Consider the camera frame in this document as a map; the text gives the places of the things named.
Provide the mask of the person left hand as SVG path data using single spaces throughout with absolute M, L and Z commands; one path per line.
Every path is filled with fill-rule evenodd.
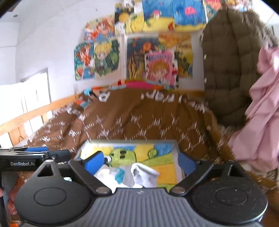
M 1 174 L 1 197 L 5 196 L 4 202 L 9 214 L 16 215 L 15 197 L 25 181 L 18 173 Z

